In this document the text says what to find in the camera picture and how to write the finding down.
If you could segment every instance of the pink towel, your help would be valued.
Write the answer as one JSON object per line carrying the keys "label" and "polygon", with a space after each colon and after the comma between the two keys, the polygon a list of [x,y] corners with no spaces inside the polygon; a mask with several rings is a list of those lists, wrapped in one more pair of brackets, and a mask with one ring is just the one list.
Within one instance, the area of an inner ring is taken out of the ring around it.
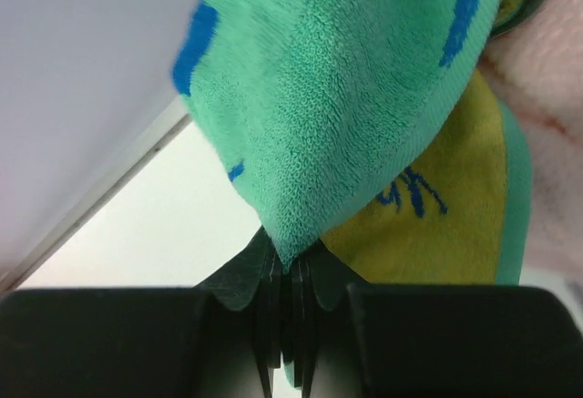
{"label": "pink towel", "polygon": [[525,264],[583,279],[583,0],[548,0],[480,61],[535,169]]}

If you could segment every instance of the green trim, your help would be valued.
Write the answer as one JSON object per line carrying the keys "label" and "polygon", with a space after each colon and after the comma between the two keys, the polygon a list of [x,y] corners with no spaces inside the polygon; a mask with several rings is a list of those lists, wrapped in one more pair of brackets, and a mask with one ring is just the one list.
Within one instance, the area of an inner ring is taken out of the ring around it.
{"label": "green trim", "polygon": [[506,209],[496,284],[518,284],[532,201],[532,160],[527,141],[512,112],[499,102],[506,142]]}

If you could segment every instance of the cloth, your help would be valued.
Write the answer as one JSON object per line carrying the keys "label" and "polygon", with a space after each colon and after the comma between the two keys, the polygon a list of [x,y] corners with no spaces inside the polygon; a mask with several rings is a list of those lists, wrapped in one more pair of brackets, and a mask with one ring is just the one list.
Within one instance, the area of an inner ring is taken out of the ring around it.
{"label": "cloth", "polygon": [[173,79],[286,269],[427,149],[500,1],[199,4]]}
{"label": "cloth", "polygon": [[371,282],[518,284],[532,166],[476,71],[429,148],[322,241]]}
{"label": "cloth", "polygon": [[479,68],[532,153],[525,264],[583,280],[583,0],[548,0],[493,40]]}

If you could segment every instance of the green towel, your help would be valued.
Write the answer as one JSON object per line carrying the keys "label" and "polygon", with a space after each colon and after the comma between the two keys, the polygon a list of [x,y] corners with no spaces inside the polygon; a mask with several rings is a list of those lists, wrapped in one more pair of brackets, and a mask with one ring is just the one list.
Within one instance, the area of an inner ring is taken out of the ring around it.
{"label": "green towel", "polygon": [[435,137],[501,0],[202,0],[173,70],[287,268]]}

